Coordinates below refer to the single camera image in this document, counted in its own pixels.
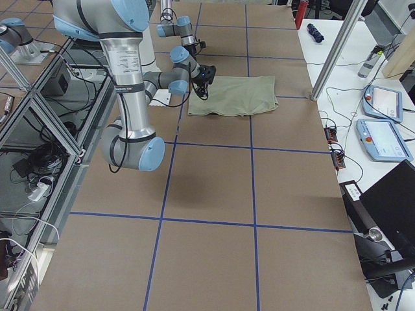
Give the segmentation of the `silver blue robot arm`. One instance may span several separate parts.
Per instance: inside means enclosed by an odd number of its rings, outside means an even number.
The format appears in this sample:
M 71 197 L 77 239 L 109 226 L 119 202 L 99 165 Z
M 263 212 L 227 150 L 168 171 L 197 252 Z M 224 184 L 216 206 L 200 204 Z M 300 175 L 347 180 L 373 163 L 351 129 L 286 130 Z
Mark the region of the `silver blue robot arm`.
M 196 40 L 188 16 L 176 17 L 169 3 L 161 10 L 158 35 L 178 36 L 181 44 L 170 53 L 173 64 L 169 72 L 144 71 L 139 46 L 148 29 L 146 1 L 54 1 L 53 19 L 63 35 L 100 43 L 108 63 L 105 68 L 119 99 L 120 116 L 102 133 L 102 155 L 112 172 L 132 168 L 151 172 L 165 155 L 165 142 L 157 136 L 148 119 L 148 105 L 160 89 L 188 97 L 194 91 L 208 99 L 215 66 L 199 64 Z
M 157 33 L 161 38 L 180 37 L 182 47 L 191 56 L 197 54 L 196 46 L 200 43 L 193 31 L 191 20 L 188 16 L 177 16 L 172 9 L 172 1 L 160 1 L 160 23 L 157 25 Z

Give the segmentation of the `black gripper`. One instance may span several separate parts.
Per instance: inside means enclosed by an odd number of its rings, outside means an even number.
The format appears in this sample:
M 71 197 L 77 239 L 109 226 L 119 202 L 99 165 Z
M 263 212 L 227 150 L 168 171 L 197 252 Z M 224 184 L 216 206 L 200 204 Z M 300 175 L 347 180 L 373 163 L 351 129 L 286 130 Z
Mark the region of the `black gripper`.
M 189 52 L 189 54 L 191 56 L 197 56 L 198 55 L 197 47 L 198 47 L 198 43 L 192 43 L 192 44 L 184 46 L 184 48 Z
M 195 93 L 199 99 L 207 100 L 209 97 L 208 85 L 204 83 L 201 79 L 200 67 L 196 71 L 196 76 L 192 77 L 192 82 L 196 84 Z

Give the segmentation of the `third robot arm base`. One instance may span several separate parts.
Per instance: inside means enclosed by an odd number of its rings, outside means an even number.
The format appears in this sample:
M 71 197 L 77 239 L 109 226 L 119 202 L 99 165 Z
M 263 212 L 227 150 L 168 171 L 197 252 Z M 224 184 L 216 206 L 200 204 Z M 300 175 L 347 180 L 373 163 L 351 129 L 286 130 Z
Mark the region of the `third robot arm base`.
M 24 22 L 18 17 L 1 20 L 1 48 L 19 65 L 40 65 L 48 55 L 42 44 L 34 41 Z

